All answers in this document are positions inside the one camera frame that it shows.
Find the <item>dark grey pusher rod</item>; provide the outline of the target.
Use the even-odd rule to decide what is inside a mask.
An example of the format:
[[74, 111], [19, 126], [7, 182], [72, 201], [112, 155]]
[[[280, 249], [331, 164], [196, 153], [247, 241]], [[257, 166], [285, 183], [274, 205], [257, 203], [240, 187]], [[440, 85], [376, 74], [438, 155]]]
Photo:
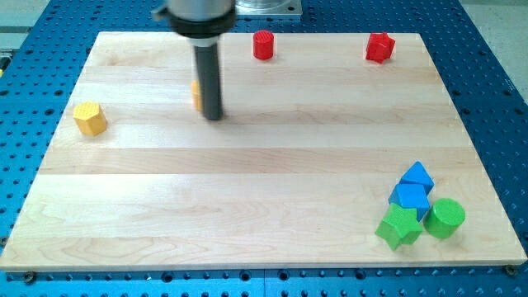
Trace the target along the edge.
[[221, 120], [224, 115], [218, 40], [218, 37], [211, 37], [192, 41], [200, 85], [202, 115], [207, 120]]

